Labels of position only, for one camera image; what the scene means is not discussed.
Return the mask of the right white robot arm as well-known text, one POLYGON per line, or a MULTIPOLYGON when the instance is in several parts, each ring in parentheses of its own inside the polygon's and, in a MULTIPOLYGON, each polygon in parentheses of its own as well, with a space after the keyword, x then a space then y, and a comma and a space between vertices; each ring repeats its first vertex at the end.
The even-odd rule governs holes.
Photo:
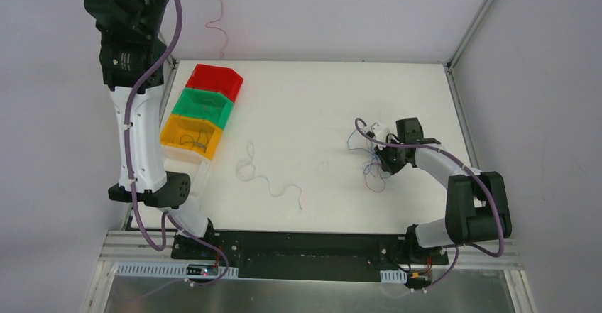
POLYGON ((465 165, 437 139, 425 137, 416 118, 401 119, 395 125, 396 133, 382 123, 368 127, 368 135, 378 142, 374 152, 382 170, 394 175, 405 166, 418 168, 447 191, 443 218, 407 229, 406 259, 421 263, 450 246, 470 246, 500 256, 512 232, 502 175, 465 165))

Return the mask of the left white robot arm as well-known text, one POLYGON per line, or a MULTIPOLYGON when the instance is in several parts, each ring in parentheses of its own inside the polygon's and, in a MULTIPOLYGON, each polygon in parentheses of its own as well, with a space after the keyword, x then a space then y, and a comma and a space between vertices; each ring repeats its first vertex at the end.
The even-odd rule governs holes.
POLYGON ((136 221, 140 204, 160 210, 191 238, 193 254, 211 258, 217 241, 193 207, 191 178, 165 169, 160 144, 163 68, 180 38, 181 0, 84 0, 84 8, 101 35, 99 62, 118 122, 121 167, 109 199, 131 204, 136 221))

